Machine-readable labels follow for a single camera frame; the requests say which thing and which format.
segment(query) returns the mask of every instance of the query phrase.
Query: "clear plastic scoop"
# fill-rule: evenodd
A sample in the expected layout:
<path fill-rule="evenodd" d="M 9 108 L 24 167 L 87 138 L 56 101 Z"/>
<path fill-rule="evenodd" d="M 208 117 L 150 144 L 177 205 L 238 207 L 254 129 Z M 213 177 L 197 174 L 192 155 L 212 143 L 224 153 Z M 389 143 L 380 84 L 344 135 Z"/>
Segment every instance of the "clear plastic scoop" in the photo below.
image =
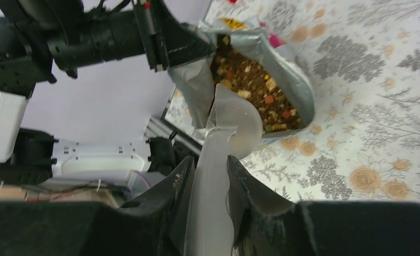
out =
<path fill-rule="evenodd" d="M 255 107 L 217 85 L 193 183 L 185 256 L 232 255 L 234 227 L 228 211 L 227 156 L 248 156 L 260 143 L 261 135 L 261 119 Z"/>

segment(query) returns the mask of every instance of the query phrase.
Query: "dry pet food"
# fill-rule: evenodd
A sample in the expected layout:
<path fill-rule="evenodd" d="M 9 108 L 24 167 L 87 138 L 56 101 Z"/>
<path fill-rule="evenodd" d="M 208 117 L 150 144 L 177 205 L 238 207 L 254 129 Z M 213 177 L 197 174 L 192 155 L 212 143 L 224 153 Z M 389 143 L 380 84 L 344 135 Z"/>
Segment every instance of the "dry pet food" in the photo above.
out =
<path fill-rule="evenodd" d="M 222 84 L 257 108 L 263 121 L 264 133 L 300 128 L 299 113 L 276 81 L 257 61 L 233 49 L 229 36 L 218 36 L 211 73 L 215 86 Z"/>

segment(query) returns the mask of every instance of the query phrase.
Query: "floral tablecloth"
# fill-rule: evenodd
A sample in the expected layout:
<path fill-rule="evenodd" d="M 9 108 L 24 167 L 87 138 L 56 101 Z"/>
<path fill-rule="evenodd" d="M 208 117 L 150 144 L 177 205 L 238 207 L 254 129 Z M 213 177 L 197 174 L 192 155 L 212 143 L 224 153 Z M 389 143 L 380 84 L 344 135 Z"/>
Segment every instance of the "floral tablecloth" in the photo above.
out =
<path fill-rule="evenodd" d="M 245 167 L 292 201 L 420 202 L 420 0 L 214 0 L 207 21 L 254 15 L 298 54 L 317 113 Z M 178 91 L 166 119 L 194 130 Z"/>

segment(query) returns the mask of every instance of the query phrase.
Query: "orange flower print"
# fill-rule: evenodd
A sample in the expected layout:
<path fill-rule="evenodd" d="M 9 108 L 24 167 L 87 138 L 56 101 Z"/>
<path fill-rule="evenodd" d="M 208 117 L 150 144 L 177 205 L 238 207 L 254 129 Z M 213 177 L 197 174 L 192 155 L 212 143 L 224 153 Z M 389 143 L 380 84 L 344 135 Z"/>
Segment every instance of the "orange flower print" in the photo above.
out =
<path fill-rule="evenodd" d="M 391 56 L 393 52 L 394 52 L 394 46 L 393 45 L 388 45 L 388 46 L 384 47 L 384 55 L 386 57 Z"/>
<path fill-rule="evenodd" d="M 350 92 L 350 91 L 347 91 L 347 92 L 346 92 L 346 94 L 345 94 L 345 99 L 342 101 L 342 106 L 343 106 L 343 105 L 345 105 L 345 104 L 350 103 L 350 102 L 353 100 L 353 98 L 354 98 L 354 93 L 355 93 L 355 92 Z"/>
<path fill-rule="evenodd" d="M 299 137 L 298 136 L 291 136 L 289 138 L 283 139 L 281 141 L 282 148 L 293 151 L 299 146 Z"/>
<path fill-rule="evenodd" d="M 396 180 L 390 181 L 384 185 L 383 192 L 388 198 L 393 200 L 405 200 L 409 194 L 411 194 L 408 185 Z"/>
<path fill-rule="evenodd" d="M 333 120 L 334 118 L 337 117 L 338 113 L 339 112 L 338 112 L 337 107 L 331 107 L 331 109 L 329 110 L 329 115 L 325 121 Z"/>
<path fill-rule="evenodd" d="M 173 92 L 173 96 L 174 97 L 181 97 L 181 92 L 180 91 L 178 91 L 177 89 L 175 89 L 175 91 Z"/>
<path fill-rule="evenodd" d="M 362 166 L 351 173 L 350 183 L 354 189 L 362 193 L 372 193 L 379 188 L 380 178 L 375 170 Z"/>
<path fill-rule="evenodd" d="M 397 171 L 409 171 L 413 166 L 410 160 L 407 159 L 397 159 L 392 163 L 392 166 Z"/>
<path fill-rule="evenodd" d="M 309 33 L 308 26 L 301 26 L 291 33 L 291 40 L 296 43 L 302 43 L 308 38 Z"/>
<path fill-rule="evenodd" d="M 311 9 L 314 5 L 315 5 L 315 3 L 314 3 L 313 1 L 310 1 L 310 2 L 307 4 L 307 9 Z"/>
<path fill-rule="evenodd" d="M 187 116 L 190 116 L 191 115 L 191 113 L 189 112 L 189 108 L 188 107 L 185 107 L 183 110 L 185 111 L 185 115 L 187 115 Z"/>
<path fill-rule="evenodd" d="M 319 19 L 323 17 L 325 13 L 326 13 L 325 9 L 320 9 L 317 12 L 315 12 L 314 18 Z"/>
<path fill-rule="evenodd" d="M 299 147 L 299 151 L 301 151 L 301 154 L 304 156 L 312 156 L 315 153 L 315 150 L 315 144 L 310 141 L 302 143 Z"/>
<path fill-rule="evenodd" d="M 319 125 L 314 125 L 313 127 L 312 127 L 312 129 L 310 130 L 310 132 L 313 134 L 313 135 L 318 135 L 318 134 L 320 134 L 321 133 L 321 126 L 319 126 Z"/>
<path fill-rule="evenodd" d="M 409 32 L 401 32 L 397 35 L 398 39 L 405 39 L 408 37 Z"/>
<path fill-rule="evenodd" d="M 347 133 L 349 133 L 349 134 L 351 134 L 351 135 L 354 135 L 354 134 L 353 134 L 353 131 L 354 131 L 355 129 L 356 129 L 356 127 L 354 127 L 354 126 L 350 125 L 350 126 L 346 127 L 344 130 L 345 130 L 345 132 L 347 132 Z"/>
<path fill-rule="evenodd" d="M 390 90 L 395 87 L 395 79 L 393 78 L 386 78 L 386 80 L 383 83 L 383 87 L 386 88 L 386 90 Z"/>
<path fill-rule="evenodd" d="M 328 26 L 326 24 L 317 24 L 310 30 L 310 35 L 312 37 L 319 37 L 326 33 Z"/>
<path fill-rule="evenodd" d="M 328 148 L 330 149 L 334 149 L 337 146 L 337 141 L 335 140 L 334 137 L 329 137 L 328 143 L 326 143 L 326 146 L 328 146 Z"/>

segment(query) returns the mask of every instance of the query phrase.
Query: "silver food pouch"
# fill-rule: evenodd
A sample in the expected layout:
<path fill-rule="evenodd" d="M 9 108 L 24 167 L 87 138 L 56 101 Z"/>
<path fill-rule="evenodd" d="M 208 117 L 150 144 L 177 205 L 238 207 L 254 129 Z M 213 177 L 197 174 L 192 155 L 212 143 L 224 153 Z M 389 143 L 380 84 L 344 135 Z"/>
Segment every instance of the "silver food pouch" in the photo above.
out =
<path fill-rule="evenodd" d="M 228 35 L 233 49 L 258 61 L 298 112 L 299 129 L 265 133 L 262 143 L 288 137 L 310 124 L 315 114 L 315 94 L 310 80 L 295 63 L 296 55 L 283 40 L 269 33 L 256 18 L 243 22 L 221 18 L 212 24 L 201 21 L 196 27 L 199 34 L 215 45 L 218 35 Z M 215 97 L 215 83 L 210 70 L 212 61 L 213 58 L 208 58 L 169 70 L 188 105 L 194 128 L 202 131 Z"/>

